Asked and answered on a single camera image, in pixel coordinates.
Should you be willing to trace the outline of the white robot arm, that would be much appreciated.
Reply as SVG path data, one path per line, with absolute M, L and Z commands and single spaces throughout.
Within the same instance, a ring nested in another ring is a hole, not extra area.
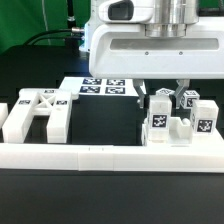
M 95 78 L 175 79 L 180 100 L 192 79 L 224 79 L 224 12 L 198 0 L 91 0 L 80 50 Z

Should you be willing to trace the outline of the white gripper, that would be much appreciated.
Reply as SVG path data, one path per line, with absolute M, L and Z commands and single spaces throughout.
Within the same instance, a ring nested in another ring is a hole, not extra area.
M 189 79 L 224 78 L 224 12 L 200 16 L 198 0 L 101 0 L 92 19 L 91 75 L 134 79 L 140 108 L 142 79 L 178 79 L 179 109 Z

